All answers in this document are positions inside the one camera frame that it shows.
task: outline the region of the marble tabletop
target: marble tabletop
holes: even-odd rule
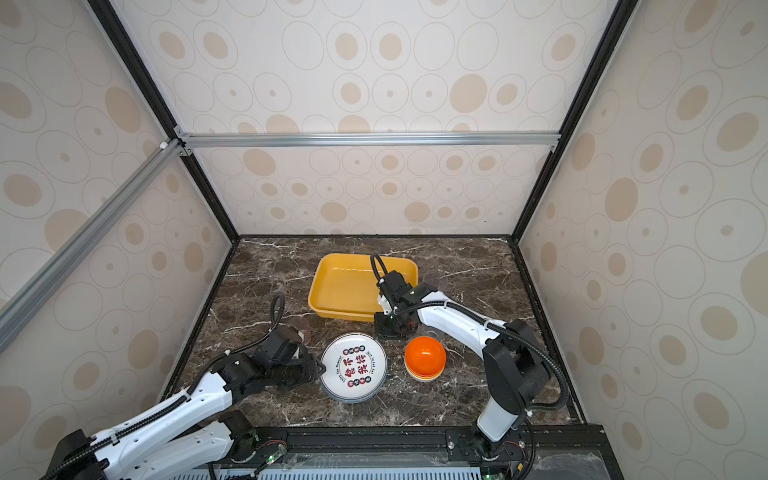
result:
[[[536,320],[506,239],[502,238],[360,238],[292,237],[243,239],[182,373],[189,383],[199,368],[227,348],[236,348],[266,332],[267,312],[275,292],[286,295],[283,322],[296,327],[310,352],[321,356],[337,336],[373,334],[373,324],[318,317],[307,296],[318,262],[328,253],[378,253],[416,262],[420,281],[486,316]],[[468,348],[437,332],[448,353],[445,370],[432,382],[418,382],[405,368],[407,342],[384,341],[389,371],[375,397],[357,404],[331,399],[319,382],[290,391],[269,389],[236,408],[259,426],[401,426],[471,425],[488,401],[482,361]],[[552,402],[559,395],[552,379],[537,397]],[[536,412],[534,423],[570,423],[568,411]]]

